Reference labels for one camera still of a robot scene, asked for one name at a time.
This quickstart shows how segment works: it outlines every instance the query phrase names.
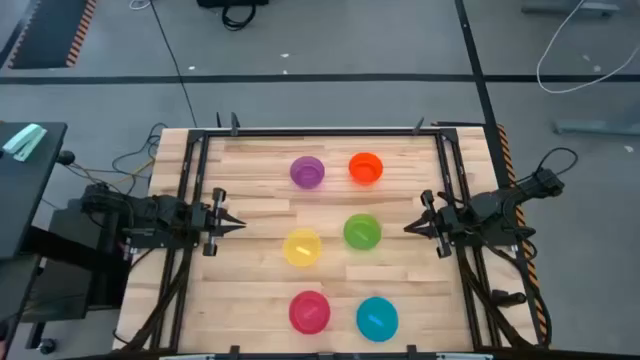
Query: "wooden table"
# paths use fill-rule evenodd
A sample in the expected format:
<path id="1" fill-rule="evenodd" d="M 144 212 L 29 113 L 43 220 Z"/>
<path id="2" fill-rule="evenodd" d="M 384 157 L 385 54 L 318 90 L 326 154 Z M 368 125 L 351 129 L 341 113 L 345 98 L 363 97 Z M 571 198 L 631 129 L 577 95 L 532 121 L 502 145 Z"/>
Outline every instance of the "wooden table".
<path id="1" fill-rule="evenodd" d="M 164 130 L 151 194 L 176 194 L 187 132 Z M 495 189 L 483 129 L 458 128 L 458 135 L 471 193 Z M 349 178 L 349 159 L 361 151 L 375 152 L 384 163 L 382 179 L 372 187 Z M 326 167 L 323 183 L 312 191 L 289 179 L 291 162 L 303 155 L 318 157 Z M 231 345 L 243 353 L 404 352 L 407 344 L 419 351 L 472 350 L 455 255 L 438 259 L 435 241 L 402 230 L 424 210 L 423 190 L 443 190 L 432 137 L 217 138 L 209 143 L 207 161 L 202 200 L 212 202 L 214 186 L 226 189 L 229 212 L 248 226 L 221 239 L 216 257 L 194 250 L 181 352 L 226 353 Z M 351 250 L 342 238 L 344 222 L 356 213 L 374 215 L 383 227 L 383 239 L 371 251 Z M 310 268 L 295 268 L 283 255 L 284 238 L 299 227 L 314 229 L 323 242 L 322 256 Z M 510 264 L 487 250 L 484 256 L 492 288 L 523 291 Z M 121 337 L 129 339 L 155 305 L 164 258 L 157 249 L 131 273 L 117 330 Z M 297 333 L 289 323 L 289 302 L 304 290 L 323 293 L 331 306 L 331 320 L 318 335 Z M 370 296 L 388 298 L 398 311 L 398 332 L 387 342 L 372 343 L 356 327 L 356 310 Z M 484 311 L 479 301 L 476 306 L 489 344 Z M 528 305 L 504 313 L 536 342 Z M 165 345 L 172 316 L 170 308 Z"/>

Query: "green bowl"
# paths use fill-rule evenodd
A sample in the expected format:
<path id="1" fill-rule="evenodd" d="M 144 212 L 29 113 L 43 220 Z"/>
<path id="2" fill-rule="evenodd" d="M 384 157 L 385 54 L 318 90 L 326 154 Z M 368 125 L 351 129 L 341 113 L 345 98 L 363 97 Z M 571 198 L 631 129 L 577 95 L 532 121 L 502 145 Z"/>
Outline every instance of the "green bowl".
<path id="1" fill-rule="evenodd" d="M 376 218 L 368 214 L 357 214 L 344 224 L 344 238 L 354 249 L 373 249 L 382 238 L 382 229 Z"/>

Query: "plastic bowl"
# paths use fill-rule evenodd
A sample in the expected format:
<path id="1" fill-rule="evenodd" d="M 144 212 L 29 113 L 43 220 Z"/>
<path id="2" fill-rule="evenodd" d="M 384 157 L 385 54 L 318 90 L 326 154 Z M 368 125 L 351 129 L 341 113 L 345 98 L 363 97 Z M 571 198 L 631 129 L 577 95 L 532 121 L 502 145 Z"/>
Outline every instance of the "plastic bowl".
<path id="1" fill-rule="evenodd" d="M 355 154 L 349 161 L 349 173 L 360 185 L 371 185 L 382 176 L 382 161 L 372 153 Z"/>
<path id="2" fill-rule="evenodd" d="M 311 229 L 297 229 L 287 236 L 282 247 L 289 264 L 310 266 L 322 252 L 322 240 Z"/>
<path id="3" fill-rule="evenodd" d="M 356 323 L 367 339 L 374 342 L 387 341 L 398 330 L 398 312 L 385 298 L 368 298 L 358 308 Z"/>
<path id="4" fill-rule="evenodd" d="M 324 178 L 324 165 L 313 156 L 303 156 L 291 164 L 289 175 L 301 188 L 313 189 L 320 185 Z"/>
<path id="5" fill-rule="evenodd" d="M 380 242 L 382 229 L 373 216 L 357 214 L 344 224 L 344 238 L 352 248 L 369 250 Z"/>
<path id="6" fill-rule="evenodd" d="M 303 334 L 319 333 L 327 326 L 330 317 L 329 302 L 315 291 L 301 292 L 289 305 L 289 321 Z"/>

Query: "orange and black striped mat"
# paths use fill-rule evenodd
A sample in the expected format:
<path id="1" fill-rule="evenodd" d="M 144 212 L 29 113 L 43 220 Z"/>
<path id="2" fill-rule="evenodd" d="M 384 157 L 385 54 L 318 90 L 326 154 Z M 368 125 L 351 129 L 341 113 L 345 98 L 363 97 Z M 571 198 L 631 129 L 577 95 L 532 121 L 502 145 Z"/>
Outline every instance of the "orange and black striped mat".
<path id="1" fill-rule="evenodd" d="M 507 166 L 507 176 L 509 177 L 509 181 L 512 184 L 511 186 L 515 186 L 516 183 L 516 173 L 513 169 L 513 163 L 511 161 L 511 151 L 509 150 L 509 140 L 507 139 L 507 132 L 502 125 L 498 125 L 498 135 L 500 135 L 500 144 L 502 145 L 502 155 L 504 156 L 504 161 Z M 516 207 L 516 221 L 518 226 L 526 226 L 524 222 L 524 212 L 522 211 L 522 206 L 518 205 Z M 524 257 L 527 260 L 527 270 L 529 270 L 529 280 L 531 284 L 535 286 L 538 290 L 540 289 L 540 282 L 538 281 L 538 276 L 536 275 L 536 267 L 533 264 L 533 261 L 529 260 L 533 256 L 533 249 L 529 247 L 526 243 L 522 243 Z M 535 317 L 533 319 L 534 323 L 537 325 L 538 334 L 540 336 L 540 340 L 542 341 L 547 336 L 547 322 L 544 318 L 544 313 L 542 311 L 542 305 L 538 302 L 537 299 L 534 299 L 535 303 Z"/>
<path id="2" fill-rule="evenodd" d="M 74 66 L 95 10 L 96 0 L 37 0 L 9 57 L 8 67 Z"/>

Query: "gray floor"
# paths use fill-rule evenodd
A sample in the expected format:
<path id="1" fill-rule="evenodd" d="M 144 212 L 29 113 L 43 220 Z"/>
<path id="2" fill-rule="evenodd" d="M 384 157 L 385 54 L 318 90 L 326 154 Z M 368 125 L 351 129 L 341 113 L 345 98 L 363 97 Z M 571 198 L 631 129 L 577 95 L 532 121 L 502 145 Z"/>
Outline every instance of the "gray floor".
<path id="1" fill-rule="evenodd" d="M 614 68 L 635 45 L 640 23 L 635 1 L 606 21 L 577 19 L 550 53 L 546 74 L 594 74 Z M 514 0 L 467 0 L 471 27 L 487 74 L 534 74 L 535 64 L 561 17 L 525 16 Z M 0 41 L 21 16 L 25 0 L 0 2 Z M 255 23 L 229 33 L 219 14 L 195 1 L 157 0 L 156 6 L 181 72 L 189 75 L 449 73 L 470 74 L 451 1 L 273 0 Z M 627 70 L 640 73 L 640 60 Z M 130 11 L 127 1 L 102 1 L 76 68 L 12 71 L 1 76 L 173 75 L 175 69 L 150 9 Z M 568 87 L 574 84 L 553 84 Z M 380 126 L 428 121 L 483 122 L 472 83 L 323 82 L 189 84 L 201 126 L 235 111 L 244 126 Z M 640 140 L 630 137 L 558 136 L 554 119 L 609 119 L 638 101 L 640 84 L 600 84 L 568 95 L 548 95 L 536 84 L 490 84 L 498 122 L 507 127 L 519 176 L 530 173 L 554 146 L 581 155 L 563 176 L 560 198 L 526 205 L 543 295 L 554 320 L 554 347 L 640 354 L 640 269 L 632 217 Z M 191 126 L 179 85 L 0 86 L 0 119 L 64 121 L 65 148 L 87 167 L 109 168 L 111 159 L 137 150 L 162 121 Z M 562 167 L 561 157 L 551 163 Z M 133 169 L 144 156 L 123 164 Z M 45 198 L 57 206 L 81 194 L 84 180 L 56 168 Z M 144 184 L 136 194 L 145 193 Z M 46 227 L 42 205 L 35 224 Z M 21 328 L 10 358 L 67 358 L 105 352 L 117 312 L 54 323 L 46 335 L 60 351 L 42 356 L 22 349 Z"/>

